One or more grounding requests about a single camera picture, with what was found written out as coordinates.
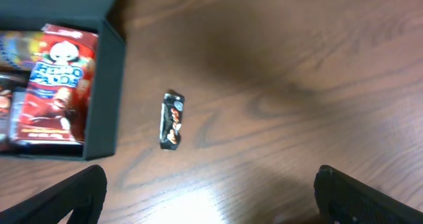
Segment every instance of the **hello panda box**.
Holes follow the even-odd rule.
[[[98,36],[47,24],[16,130],[20,145],[82,145]]]

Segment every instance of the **open box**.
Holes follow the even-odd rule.
[[[125,41],[107,21],[115,0],[0,0],[0,30],[40,30],[46,23],[95,32],[96,72],[82,149],[15,153],[18,157],[91,160],[116,150]]]

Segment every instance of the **wooden table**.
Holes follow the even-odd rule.
[[[0,160],[0,209],[91,165],[101,223],[300,223],[328,164],[423,211],[423,0],[124,0],[113,157]],[[182,143],[157,143],[164,92]]]

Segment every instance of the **panda logo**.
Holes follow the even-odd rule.
[[[79,61],[79,48],[68,41],[58,42],[52,46],[48,59],[54,65],[70,65]]]

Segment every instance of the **black object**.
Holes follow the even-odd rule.
[[[315,179],[323,223],[423,223],[423,213],[323,165]]]
[[[174,91],[165,93],[161,105],[160,148],[176,150],[181,136],[179,129],[182,125],[185,98]]]
[[[0,213],[0,223],[58,223],[73,210],[68,224],[97,223],[106,197],[103,169],[93,165]]]
[[[115,0],[0,0],[0,30],[40,30],[46,23],[99,35],[85,145],[72,153],[15,154],[66,160],[113,155],[124,71],[125,42],[107,21]]]

